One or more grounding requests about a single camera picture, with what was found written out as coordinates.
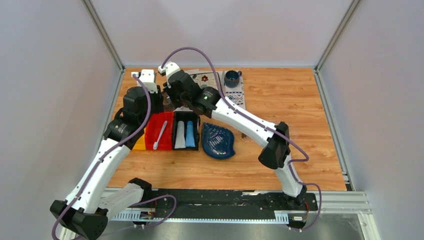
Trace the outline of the blue toothpaste tube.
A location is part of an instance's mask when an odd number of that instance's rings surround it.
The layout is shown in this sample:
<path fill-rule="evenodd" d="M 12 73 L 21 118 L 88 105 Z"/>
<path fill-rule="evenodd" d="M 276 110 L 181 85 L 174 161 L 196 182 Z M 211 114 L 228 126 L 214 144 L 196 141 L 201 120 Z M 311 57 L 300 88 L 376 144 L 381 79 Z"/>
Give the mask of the blue toothpaste tube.
<path fill-rule="evenodd" d="M 186 123 L 186 136 L 185 136 L 185 147 L 186 148 L 194 148 L 195 138 L 194 138 L 194 124 L 190 120 Z"/>

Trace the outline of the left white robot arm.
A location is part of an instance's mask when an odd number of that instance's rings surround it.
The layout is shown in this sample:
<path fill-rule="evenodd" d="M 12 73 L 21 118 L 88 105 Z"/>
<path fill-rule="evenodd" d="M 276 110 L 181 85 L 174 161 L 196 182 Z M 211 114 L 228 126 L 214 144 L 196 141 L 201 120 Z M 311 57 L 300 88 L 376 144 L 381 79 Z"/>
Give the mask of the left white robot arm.
<path fill-rule="evenodd" d="M 108 222 L 127 207 L 138 204 L 145 208 L 152 203 L 153 194 L 147 190 L 151 184 L 139 178 L 108 197 L 102 195 L 117 167 L 144 134 L 151 116 L 164 112 L 163 100 L 159 85 L 129 88 L 79 183 L 65 200 L 55 200 L 50 206 L 58 224 L 76 233 L 77 239 L 96 240 Z"/>

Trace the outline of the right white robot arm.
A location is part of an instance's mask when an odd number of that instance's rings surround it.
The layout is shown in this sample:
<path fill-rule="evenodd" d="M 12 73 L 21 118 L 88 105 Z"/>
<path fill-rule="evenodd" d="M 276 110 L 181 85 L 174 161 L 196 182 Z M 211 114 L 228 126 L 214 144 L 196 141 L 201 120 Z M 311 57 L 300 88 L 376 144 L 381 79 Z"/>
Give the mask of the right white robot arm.
<path fill-rule="evenodd" d="M 167 71 L 164 75 L 164 91 L 175 107 L 187 107 L 198 115 L 221 121 L 254 140 L 262 147 L 258 160 L 274 170 L 286 205 L 296 210 L 305 203 L 307 187 L 299 183 L 296 171 L 289 164 L 292 158 L 286 123 L 274 124 L 253 115 L 222 97 L 216 88 L 201 88 L 183 70 Z"/>

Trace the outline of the white toothbrush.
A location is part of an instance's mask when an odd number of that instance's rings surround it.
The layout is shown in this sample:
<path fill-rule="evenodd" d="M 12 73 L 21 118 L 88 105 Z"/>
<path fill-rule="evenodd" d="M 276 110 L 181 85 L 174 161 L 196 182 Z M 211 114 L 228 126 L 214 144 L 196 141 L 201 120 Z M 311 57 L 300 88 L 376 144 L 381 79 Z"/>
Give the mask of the white toothbrush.
<path fill-rule="evenodd" d="M 158 137 L 157 137 L 156 141 L 155 141 L 155 142 L 154 142 L 154 144 L 153 144 L 153 150 L 157 150 L 157 149 L 158 149 L 159 142 L 160 142 L 160 140 L 161 140 L 161 138 L 162 138 L 162 135 L 163 135 L 163 133 L 164 133 L 164 131 L 165 131 L 165 129 L 166 129 L 166 127 L 167 127 L 167 125 L 168 125 L 168 121 L 167 121 L 167 120 L 165 120 L 165 121 L 163 122 L 163 124 L 162 124 L 162 127 L 161 127 L 161 130 L 160 130 L 159 134 L 158 134 Z"/>

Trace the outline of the white toothpaste tube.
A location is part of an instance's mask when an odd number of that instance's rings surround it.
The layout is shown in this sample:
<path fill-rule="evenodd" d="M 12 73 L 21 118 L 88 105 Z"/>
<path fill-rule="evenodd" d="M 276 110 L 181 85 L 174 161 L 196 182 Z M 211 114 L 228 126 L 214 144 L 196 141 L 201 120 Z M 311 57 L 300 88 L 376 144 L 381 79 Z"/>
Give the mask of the white toothpaste tube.
<path fill-rule="evenodd" d="M 177 128 L 176 128 L 176 137 L 175 137 L 175 149 L 184 149 L 186 147 L 186 140 L 185 140 L 185 123 L 180 120 L 177 122 Z"/>

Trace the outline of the red plastic bin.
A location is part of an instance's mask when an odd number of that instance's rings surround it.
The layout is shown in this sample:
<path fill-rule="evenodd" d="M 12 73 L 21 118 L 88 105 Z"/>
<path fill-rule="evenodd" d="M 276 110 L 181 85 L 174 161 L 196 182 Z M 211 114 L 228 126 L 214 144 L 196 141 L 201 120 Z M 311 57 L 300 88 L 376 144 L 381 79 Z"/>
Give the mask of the red plastic bin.
<path fill-rule="evenodd" d="M 145 128 L 145 144 L 146 150 L 153 151 L 154 142 L 161 131 L 164 121 L 167 121 L 167 126 L 163 135 L 160 139 L 157 150 L 158 151 L 171 151 L 172 137 L 173 137 L 173 126 L 174 126 L 174 112 L 161 112 L 154 113 Z"/>

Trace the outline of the square floral ceramic plate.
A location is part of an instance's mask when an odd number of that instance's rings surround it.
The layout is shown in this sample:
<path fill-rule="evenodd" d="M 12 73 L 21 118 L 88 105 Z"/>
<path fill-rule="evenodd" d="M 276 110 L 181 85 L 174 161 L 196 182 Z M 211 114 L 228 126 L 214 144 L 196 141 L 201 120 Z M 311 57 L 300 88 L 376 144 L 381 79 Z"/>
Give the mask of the square floral ceramic plate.
<path fill-rule="evenodd" d="M 195 83 L 197 83 L 201 89 L 206 87 L 212 87 L 218 89 L 215 75 L 212 72 L 200 72 L 189 74 Z"/>

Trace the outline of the silver knife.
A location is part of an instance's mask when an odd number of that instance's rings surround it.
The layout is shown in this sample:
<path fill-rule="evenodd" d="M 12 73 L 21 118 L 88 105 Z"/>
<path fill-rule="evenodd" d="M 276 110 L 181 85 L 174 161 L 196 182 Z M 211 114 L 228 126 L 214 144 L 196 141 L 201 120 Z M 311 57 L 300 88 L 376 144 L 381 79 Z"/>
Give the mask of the silver knife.
<path fill-rule="evenodd" d="M 225 95 L 226 93 L 226 88 L 225 88 L 225 75 L 226 75 L 226 71 L 223 70 L 220 76 L 220 85 L 221 85 L 221 91 L 222 94 Z"/>

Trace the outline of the yellow plastic bin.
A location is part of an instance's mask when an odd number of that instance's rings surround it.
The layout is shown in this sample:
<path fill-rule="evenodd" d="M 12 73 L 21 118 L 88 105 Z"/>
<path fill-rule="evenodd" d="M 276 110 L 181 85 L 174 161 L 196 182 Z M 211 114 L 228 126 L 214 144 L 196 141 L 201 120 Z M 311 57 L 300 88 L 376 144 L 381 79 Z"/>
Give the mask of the yellow plastic bin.
<path fill-rule="evenodd" d="M 145 135 L 142 135 L 137 142 L 134 144 L 133 150 L 135 151 L 145 151 L 146 150 L 146 140 Z"/>

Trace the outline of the dark blue ceramic mug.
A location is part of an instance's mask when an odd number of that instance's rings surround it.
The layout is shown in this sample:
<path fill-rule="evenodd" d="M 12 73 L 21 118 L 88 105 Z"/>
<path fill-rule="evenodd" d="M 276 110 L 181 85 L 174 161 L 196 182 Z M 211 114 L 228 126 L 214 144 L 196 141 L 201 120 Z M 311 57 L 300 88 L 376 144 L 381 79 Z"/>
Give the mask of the dark blue ceramic mug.
<path fill-rule="evenodd" d="M 240 83 L 242 71 L 229 70 L 224 74 L 224 85 L 228 88 L 235 88 Z"/>

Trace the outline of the white patterned placemat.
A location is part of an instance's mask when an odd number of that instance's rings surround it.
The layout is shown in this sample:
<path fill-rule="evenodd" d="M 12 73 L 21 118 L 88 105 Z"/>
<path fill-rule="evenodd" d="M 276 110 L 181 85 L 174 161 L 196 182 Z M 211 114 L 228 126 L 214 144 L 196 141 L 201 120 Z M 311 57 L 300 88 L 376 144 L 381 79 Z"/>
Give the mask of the white patterned placemat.
<path fill-rule="evenodd" d="M 189 76 L 190 76 L 190 74 L 210 73 L 210 72 L 212 72 L 212 71 L 211 70 L 209 70 L 209 71 L 200 70 L 200 69 L 192 69 L 192 70 L 186 71 L 186 73 L 188 73 Z M 217 74 L 218 74 L 218 77 L 219 77 L 219 80 L 220 80 L 222 71 L 217 71 Z M 237 87 L 230 88 L 230 87 L 225 86 L 225 96 L 228 97 L 232 102 L 234 102 L 236 105 L 238 105 L 242 109 L 246 108 L 245 92 L 244 92 L 244 80 L 243 80 L 242 76 L 240 78 L 240 83 Z"/>

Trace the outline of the blue shell-shaped dish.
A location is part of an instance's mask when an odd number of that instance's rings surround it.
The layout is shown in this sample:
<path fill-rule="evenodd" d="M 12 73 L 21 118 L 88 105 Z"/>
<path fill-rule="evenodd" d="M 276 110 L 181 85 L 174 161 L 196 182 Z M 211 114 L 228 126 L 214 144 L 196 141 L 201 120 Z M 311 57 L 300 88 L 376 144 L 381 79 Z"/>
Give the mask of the blue shell-shaped dish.
<path fill-rule="evenodd" d="M 202 149 L 216 160 L 227 160 L 236 155 L 235 135 L 228 128 L 204 122 L 202 125 Z"/>

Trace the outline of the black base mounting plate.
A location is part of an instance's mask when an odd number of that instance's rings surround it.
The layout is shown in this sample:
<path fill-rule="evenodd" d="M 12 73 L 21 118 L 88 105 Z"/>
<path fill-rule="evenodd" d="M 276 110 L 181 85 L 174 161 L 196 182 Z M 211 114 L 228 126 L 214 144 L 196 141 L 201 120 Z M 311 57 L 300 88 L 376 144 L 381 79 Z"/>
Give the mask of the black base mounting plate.
<path fill-rule="evenodd" d="M 313 193 L 303 203 L 283 192 L 222 189 L 149 190 L 141 207 L 155 211 L 155 217 L 170 215 L 173 219 L 271 220 L 276 211 L 317 211 Z"/>

